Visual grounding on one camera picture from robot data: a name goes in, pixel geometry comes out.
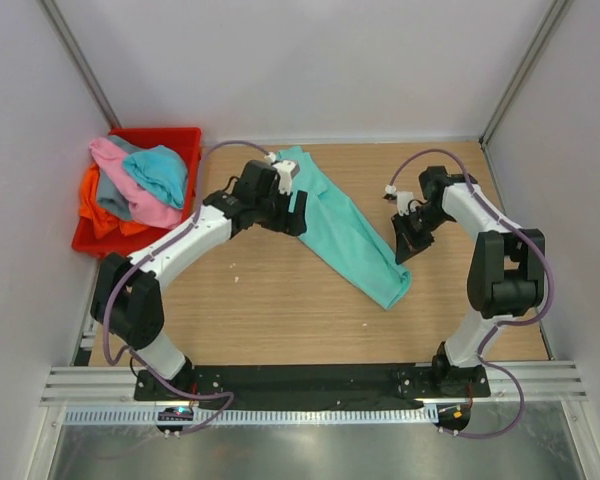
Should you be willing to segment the teal green t shirt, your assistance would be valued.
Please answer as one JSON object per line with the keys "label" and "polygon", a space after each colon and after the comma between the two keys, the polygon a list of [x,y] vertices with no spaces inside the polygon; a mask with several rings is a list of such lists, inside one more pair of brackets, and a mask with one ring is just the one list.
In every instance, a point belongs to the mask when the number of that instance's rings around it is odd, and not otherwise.
{"label": "teal green t shirt", "polygon": [[292,195],[307,193],[306,232],[299,240],[314,254],[385,310],[411,286],[411,273],[395,262],[395,254],[354,201],[299,146],[276,153],[299,167]]}

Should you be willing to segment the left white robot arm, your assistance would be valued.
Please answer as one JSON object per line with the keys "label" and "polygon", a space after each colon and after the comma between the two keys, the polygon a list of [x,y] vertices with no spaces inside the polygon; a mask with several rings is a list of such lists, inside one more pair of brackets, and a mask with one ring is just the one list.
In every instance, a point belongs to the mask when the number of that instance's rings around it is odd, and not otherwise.
{"label": "left white robot arm", "polygon": [[299,166],[291,160],[251,160],[230,191],[209,194],[185,222],[128,256],[102,261],[91,316],[158,374],[169,399],[192,387],[192,365],[168,337],[162,295],[196,260],[254,225],[298,237],[306,231],[307,194],[292,190]]}

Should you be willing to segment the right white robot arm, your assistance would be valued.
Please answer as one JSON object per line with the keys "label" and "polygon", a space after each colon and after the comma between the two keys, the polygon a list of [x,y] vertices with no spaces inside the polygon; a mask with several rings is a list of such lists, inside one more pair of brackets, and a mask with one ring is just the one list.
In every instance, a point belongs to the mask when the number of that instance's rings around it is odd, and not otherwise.
{"label": "right white robot arm", "polygon": [[472,176],[434,166],[420,174],[419,183],[422,199],[392,184],[385,188],[386,199],[397,207],[391,219],[396,262],[424,252],[434,242],[434,231],[446,222],[460,225],[474,249],[466,281],[470,308],[454,334],[439,345],[430,365],[404,371],[405,391],[425,398],[471,393],[486,397],[485,354],[503,328],[544,299],[545,237],[504,216]]}

